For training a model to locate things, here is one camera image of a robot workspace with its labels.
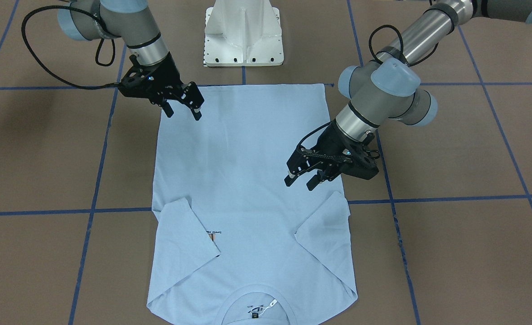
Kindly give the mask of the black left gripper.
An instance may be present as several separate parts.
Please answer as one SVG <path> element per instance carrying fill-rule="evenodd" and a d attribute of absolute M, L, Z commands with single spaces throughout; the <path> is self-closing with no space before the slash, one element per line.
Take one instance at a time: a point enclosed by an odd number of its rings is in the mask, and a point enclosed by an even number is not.
<path fill-rule="evenodd" d="M 364 131 L 360 142 L 365 139 L 368 132 L 373 131 Z M 288 173 L 284 178 L 285 185 L 291 187 L 301 175 L 316 171 L 317 173 L 307 182 L 307 189 L 313 191 L 320 183 L 332 181 L 342 175 L 341 167 L 350 160 L 347 157 L 350 153 L 345 147 L 346 138 L 349 136 L 342 132 L 334 120 L 304 136 L 287 160 Z"/>

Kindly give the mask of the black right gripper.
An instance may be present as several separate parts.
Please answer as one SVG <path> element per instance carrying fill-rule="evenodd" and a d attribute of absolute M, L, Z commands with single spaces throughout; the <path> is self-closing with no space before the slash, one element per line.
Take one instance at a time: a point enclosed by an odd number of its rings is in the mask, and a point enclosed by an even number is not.
<path fill-rule="evenodd" d="M 130 61 L 132 66 L 145 66 L 138 62 L 135 54 L 130 55 Z M 163 113 L 170 119 L 174 111 L 167 100 L 176 100 L 190 109 L 196 121 L 201 119 L 204 97 L 195 82 L 185 84 L 181 81 L 181 75 L 170 53 L 157 64 L 146 67 L 153 70 L 148 78 L 151 84 L 148 100 L 152 104 L 161 106 Z"/>

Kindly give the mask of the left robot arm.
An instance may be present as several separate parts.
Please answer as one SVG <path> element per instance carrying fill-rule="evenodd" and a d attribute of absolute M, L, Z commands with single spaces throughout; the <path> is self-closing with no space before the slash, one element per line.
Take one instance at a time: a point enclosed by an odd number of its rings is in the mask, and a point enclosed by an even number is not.
<path fill-rule="evenodd" d="M 519 21 L 532 24 L 532 0 L 437 0 L 405 31 L 363 66 L 349 66 L 340 75 L 344 109 L 318 128 L 321 135 L 312 148 L 299 142 L 287 161 L 285 184 L 316 171 L 307 182 L 313 190 L 324 181 L 345 174 L 369 180 L 379 173 L 380 154 L 369 149 L 377 129 L 388 119 L 421 127 L 438 111 L 437 100 L 420 88 L 412 66 L 423 62 L 438 43 L 472 18 Z"/>

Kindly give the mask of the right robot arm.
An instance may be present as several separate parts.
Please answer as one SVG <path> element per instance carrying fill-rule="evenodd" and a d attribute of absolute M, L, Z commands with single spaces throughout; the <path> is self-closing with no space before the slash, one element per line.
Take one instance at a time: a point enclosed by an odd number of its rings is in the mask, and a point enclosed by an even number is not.
<path fill-rule="evenodd" d="M 123 39 L 132 67 L 119 83 L 127 98 L 145 98 L 173 115 L 170 101 L 201 118 L 204 98 L 196 83 L 183 83 L 173 57 L 146 0 L 72 0 L 58 10 L 58 23 L 68 37 L 78 41 Z"/>

